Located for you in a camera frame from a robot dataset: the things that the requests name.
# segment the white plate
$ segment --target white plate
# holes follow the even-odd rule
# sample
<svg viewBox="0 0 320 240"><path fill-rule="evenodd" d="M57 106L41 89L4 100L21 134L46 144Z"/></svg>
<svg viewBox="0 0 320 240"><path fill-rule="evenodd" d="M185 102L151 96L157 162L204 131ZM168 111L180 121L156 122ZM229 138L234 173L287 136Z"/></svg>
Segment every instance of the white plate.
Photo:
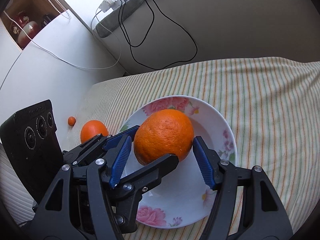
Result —
<svg viewBox="0 0 320 240"><path fill-rule="evenodd" d="M169 96L146 104L131 115L119 132L141 125L152 113L162 109L176 109L191 120L195 136L202 136L210 149L220 158L236 164L236 142L223 116L206 102L188 96ZM132 150L122 176L142 168ZM191 149L177 168L162 178L159 186L143 194L137 221L155 228L179 228L210 214L216 192L204 183L198 163Z"/></svg>

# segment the camera lens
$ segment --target camera lens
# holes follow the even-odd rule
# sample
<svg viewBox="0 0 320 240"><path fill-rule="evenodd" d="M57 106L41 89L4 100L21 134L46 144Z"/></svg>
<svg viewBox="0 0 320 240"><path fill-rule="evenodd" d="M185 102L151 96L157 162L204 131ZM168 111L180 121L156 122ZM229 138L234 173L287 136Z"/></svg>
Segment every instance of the camera lens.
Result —
<svg viewBox="0 0 320 240"><path fill-rule="evenodd" d="M47 135L47 126L45 124L44 118L42 116L38 117L37 119L37 130L39 136L44 139Z"/></svg>
<svg viewBox="0 0 320 240"><path fill-rule="evenodd" d="M52 128L52 126L53 126L53 117L52 117L52 114L50 112L48 113L47 120L48 120L48 125Z"/></svg>
<svg viewBox="0 0 320 240"><path fill-rule="evenodd" d="M24 138L29 149L33 150L36 146L36 135L31 127L27 127L24 132Z"/></svg>

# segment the silver bolt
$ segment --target silver bolt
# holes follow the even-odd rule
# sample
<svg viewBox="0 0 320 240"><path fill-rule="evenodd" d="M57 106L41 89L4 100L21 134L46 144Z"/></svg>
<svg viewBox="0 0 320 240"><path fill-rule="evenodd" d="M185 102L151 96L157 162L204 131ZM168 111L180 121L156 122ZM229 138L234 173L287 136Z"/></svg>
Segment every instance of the silver bolt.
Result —
<svg viewBox="0 0 320 240"><path fill-rule="evenodd" d="M65 164L65 165L62 166L62 170L63 171L67 171L69 169L70 169L70 166L68 164Z"/></svg>
<svg viewBox="0 0 320 240"><path fill-rule="evenodd" d="M224 165L224 166L227 166L227 165L229 165L229 161L228 160L225 160L225 159L222 159L221 161L220 161L220 163L222 164L222 165Z"/></svg>
<svg viewBox="0 0 320 240"><path fill-rule="evenodd" d="M254 167L254 170L255 170L256 172L261 172L261 171L262 171L262 168L257 165L257 166Z"/></svg>
<svg viewBox="0 0 320 240"><path fill-rule="evenodd" d="M96 159L96 164L97 165L102 165L104 163L104 159Z"/></svg>
<svg viewBox="0 0 320 240"><path fill-rule="evenodd" d="M130 183L125 183L122 187L125 191L129 191L132 189L132 185Z"/></svg>
<svg viewBox="0 0 320 240"><path fill-rule="evenodd" d="M124 219L122 216L116 216L116 222L118 225L121 225L124 222Z"/></svg>

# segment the black cable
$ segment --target black cable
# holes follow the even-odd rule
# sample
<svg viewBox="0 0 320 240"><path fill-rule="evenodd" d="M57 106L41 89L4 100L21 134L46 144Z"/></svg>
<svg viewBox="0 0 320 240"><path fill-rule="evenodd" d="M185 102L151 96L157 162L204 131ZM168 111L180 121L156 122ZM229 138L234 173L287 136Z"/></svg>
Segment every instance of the black cable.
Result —
<svg viewBox="0 0 320 240"><path fill-rule="evenodd" d="M132 56L133 60L134 60L136 63L138 63L138 64L140 64L140 65L142 65L142 66L144 66L144 67L153 69L153 70L161 70L161 69L164 69L164 68L166 68L166 67L169 67L170 65L176 64L176 63L189 62L189 61L193 60L193 59L195 58L195 56L197 55L197 53L198 53L198 47L197 47L197 45L196 45L195 40L192 38L192 36L191 36L180 24L176 23L174 20L170 19L167 15L165 15L165 14L160 10L160 8L159 8L159 6L157 5L157 3L155 2L155 0L152 0L152 1L154 2L154 4L156 5L156 7L158 8L159 12L160 12L164 17L166 17L167 19L169 19L170 21L172 21L173 23L175 23L176 25L178 25L180 28L182 28L182 30L184 30L184 31L189 35L189 37L191 38L191 40L193 41L193 43L194 43L194 45L195 45L195 47L196 47L196 52L195 52L194 56L193 56L191 59L189 59L189 60L176 61L176 62L173 62L173 63L171 63L171 64L169 64L169 65L167 65L167 66L165 66L165 67L163 67L163 68L160 68L160 69L152 68L152 67L149 67L149 66L147 66L147 65L144 65L144 64L138 62L138 61L135 59L134 55L133 55L132 47L137 48L137 47L139 47L139 46L145 41L145 39L146 39L146 37L147 37L147 35L148 35L148 33L149 33L152 25L153 25L153 22L154 22L154 12L153 12L152 8L150 7L149 3L147 2L147 0L145 0L146 4L148 5L149 9L150 9L151 12L152 12L153 20L152 20L152 22L151 22L151 24L150 24L150 27L148 28L148 31L147 31L144 39L142 40L142 42L141 42L138 46L133 46L133 45L131 44L131 42L130 42L129 35L128 35L128 33L127 33L127 30L126 30L126 28L125 28L125 26L124 26L123 19L122 19L124 8L122 9L122 14L121 14L121 18L120 18L120 11L121 11L122 4L123 4L122 1L121 1L121 6L120 6L120 9L119 9L119 14L118 14L118 22L119 22L119 26L120 26L120 28L121 28L121 30L122 30L122 33L123 33L123 35L124 35L127 43L128 43L129 46L130 46L130 52L131 52L131 56Z"/></svg>
<svg viewBox="0 0 320 240"><path fill-rule="evenodd" d="M17 226L21 226L22 224L25 224L25 223L28 223L28 222L31 222L32 220L27 220L27 221L24 221L24 222L21 222L19 223Z"/></svg>

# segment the orange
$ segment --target orange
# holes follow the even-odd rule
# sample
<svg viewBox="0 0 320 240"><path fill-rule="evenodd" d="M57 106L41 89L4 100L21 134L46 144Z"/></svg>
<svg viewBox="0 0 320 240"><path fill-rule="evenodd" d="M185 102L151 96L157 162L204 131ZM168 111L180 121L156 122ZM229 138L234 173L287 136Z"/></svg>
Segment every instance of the orange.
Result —
<svg viewBox="0 0 320 240"><path fill-rule="evenodd" d="M68 118L68 125L74 126L76 124L76 119L73 116Z"/></svg>
<svg viewBox="0 0 320 240"><path fill-rule="evenodd" d="M182 112L164 109L149 116L134 137L134 154L147 165L157 158L173 153L184 160L191 147L194 131L190 119Z"/></svg>
<svg viewBox="0 0 320 240"><path fill-rule="evenodd" d="M84 143L85 141L91 139L93 136L99 133L102 133L103 136L109 135L106 126L102 122L98 120L91 120L89 122L86 122L82 127L80 133L81 143Z"/></svg>

